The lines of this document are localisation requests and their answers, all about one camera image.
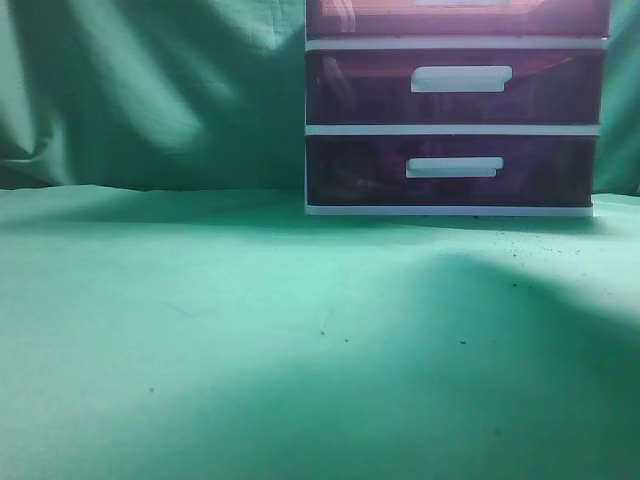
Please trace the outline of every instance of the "drawer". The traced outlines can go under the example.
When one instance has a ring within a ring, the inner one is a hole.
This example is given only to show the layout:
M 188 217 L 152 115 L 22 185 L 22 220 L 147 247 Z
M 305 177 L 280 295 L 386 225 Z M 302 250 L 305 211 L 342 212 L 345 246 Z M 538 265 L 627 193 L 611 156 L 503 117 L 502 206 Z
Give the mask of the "drawer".
M 603 50 L 307 53 L 307 122 L 597 124 Z
M 608 35 L 610 0 L 307 0 L 307 37 Z
M 588 209 L 594 137 L 307 137 L 310 206 Z

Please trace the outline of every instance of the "translucent plastic drawer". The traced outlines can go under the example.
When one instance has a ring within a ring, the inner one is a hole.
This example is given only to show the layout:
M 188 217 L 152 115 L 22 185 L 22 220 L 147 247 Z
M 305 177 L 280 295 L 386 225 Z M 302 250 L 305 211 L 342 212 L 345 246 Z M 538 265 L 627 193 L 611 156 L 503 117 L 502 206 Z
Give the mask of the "translucent plastic drawer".
M 597 124 L 599 50 L 307 53 L 307 123 Z
M 606 36 L 609 9 L 610 0 L 307 0 L 307 36 Z

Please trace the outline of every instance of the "green cloth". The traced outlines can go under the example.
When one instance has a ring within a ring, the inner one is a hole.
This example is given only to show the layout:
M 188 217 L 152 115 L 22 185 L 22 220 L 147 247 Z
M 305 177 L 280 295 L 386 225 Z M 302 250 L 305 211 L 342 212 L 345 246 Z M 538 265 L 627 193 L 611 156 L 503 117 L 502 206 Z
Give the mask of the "green cloth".
M 640 478 L 640 198 L 596 214 L 0 191 L 0 478 Z
M 616 0 L 599 191 L 640 185 L 640 2 Z M 303 0 L 0 0 L 0 186 L 297 188 Z

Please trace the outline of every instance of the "white trim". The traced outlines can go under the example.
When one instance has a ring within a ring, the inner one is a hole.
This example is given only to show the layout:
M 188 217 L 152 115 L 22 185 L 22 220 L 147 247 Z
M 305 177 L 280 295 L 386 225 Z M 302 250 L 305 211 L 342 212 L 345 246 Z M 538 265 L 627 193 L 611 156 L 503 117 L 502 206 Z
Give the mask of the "white trim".
M 415 50 L 415 49 L 560 49 L 606 50 L 606 38 L 572 37 L 375 37 L 307 40 L 305 51 L 314 50 Z
M 599 125 L 307 125 L 308 136 L 355 135 L 600 135 Z
M 593 208 L 488 206 L 319 206 L 306 205 L 310 215 L 461 216 L 461 217 L 592 217 Z

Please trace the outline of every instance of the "top drawer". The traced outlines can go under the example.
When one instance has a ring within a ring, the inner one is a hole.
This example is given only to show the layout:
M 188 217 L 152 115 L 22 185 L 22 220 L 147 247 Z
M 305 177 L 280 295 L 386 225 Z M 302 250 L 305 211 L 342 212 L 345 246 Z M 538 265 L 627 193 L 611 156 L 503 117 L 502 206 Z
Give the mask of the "top drawer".
M 610 3 L 611 0 L 307 0 L 307 36 L 606 37 Z

